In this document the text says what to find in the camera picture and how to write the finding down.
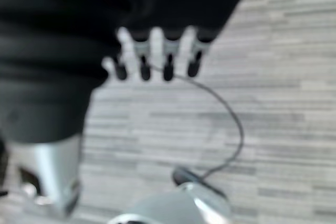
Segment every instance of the shiny metal surface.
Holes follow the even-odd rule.
[[[42,144],[11,144],[10,152],[16,166],[38,178],[41,194],[33,183],[21,183],[27,201],[48,207],[55,217],[65,217],[79,197],[78,178],[81,136]]]
[[[186,183],[175,191],[138,202],[108,224],[230,224],[230,206],[208,188]]]

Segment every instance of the black plug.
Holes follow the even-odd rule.
[[[187,182],[201,184],[210,189],[211,191],[213,191],[214,193],[222,196],[225,199],[228,199],[224,192],[211,186],[209,183],[205,182],[205,180],[201,176],[198,176],[197,174],[191,172],[185,167],[179,166],[175,168],[172,174],[172,178],[177,186]]]

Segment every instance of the gray striped floor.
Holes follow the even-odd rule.
[[[183,38],[185,73],[193,31]],[[68,223],[106,223],[122,209],[173,188],[176,164],[204,172],[228,157],[237,130],[207,93],[156,73],[139,79],[125,31],[127,82],[112,75],[87,120],[84,192]],[[160,31],[152,34],[161,64]],[[233,106],[246,146],[210,178],[231,198],[237,224],[336,223],[336,0],[243,0],[197,79]],[[61,223],[22,208],[13,167],[0,224]]]

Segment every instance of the black fabric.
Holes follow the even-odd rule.
[[[91,91],[108,77],[101,60],[120,51],[120,26],[217,31],[238,1],[0,0],[5,140],[50,142],[82,131]]]

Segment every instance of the black cable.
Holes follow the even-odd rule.
[[[151,66],[151,68],[157,72],[162,72],[161,68],[158,68],[156,66]],[[229,112],[230,116],[232,117],[232,119],[235,121],[238,131],[239,131],[239,144],[235,150],[235,152],[233,153],[233,155],[231,157],[229,157],[228,159],[226,159],[224,161],[224,163],[215,166],[211,169],[209,169],[208,171],[206,171],[201,178],[202,179],[206,179],[207,177],[209,177],[210,175],[214,174],[215,172],[219,172],[220,170],[225,169],[226,167],[228,167],[234,160],[237,159],[237,157],[239,156],[239,154],[241,153],[243,147],[244,147],[244,141],[245,141],[245,133],[244,133],[244,128],[243,125],[239,119],[239,117],[237,116],[237,114],[234,112],[234,110],[231,108],[231,106],[228,104],[227,101],[225,101],[217,92],[215,92],[213,89],[209,88],[208,86],[197,82],[193,79],[190,79],[188,77],[185,76],[180,76],[179,74],[174,74],[174,77],[177,79],[180,79],[184,82],[187,82],[189,84],[192,84],[200,89],[203,89],[204,91],[208,92],[209,94],[211,94],[214,98],[216,98],[216,100],[218,102],[220,102],[220,104],[222,104],[225,109]]]

